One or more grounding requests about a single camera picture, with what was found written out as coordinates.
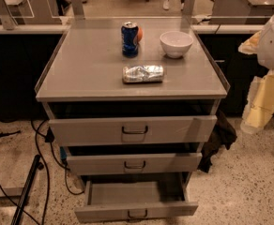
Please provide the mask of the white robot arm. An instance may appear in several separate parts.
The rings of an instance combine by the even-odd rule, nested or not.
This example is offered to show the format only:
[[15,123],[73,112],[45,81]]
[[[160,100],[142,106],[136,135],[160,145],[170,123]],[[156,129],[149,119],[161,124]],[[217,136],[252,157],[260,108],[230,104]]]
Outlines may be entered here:
[[242,114],[241,130],[254,134],[263,130],[274,114],[274,14],[238,50],[245,54],[256,54],[258,64],[268,69],[264,77],[253,78]]

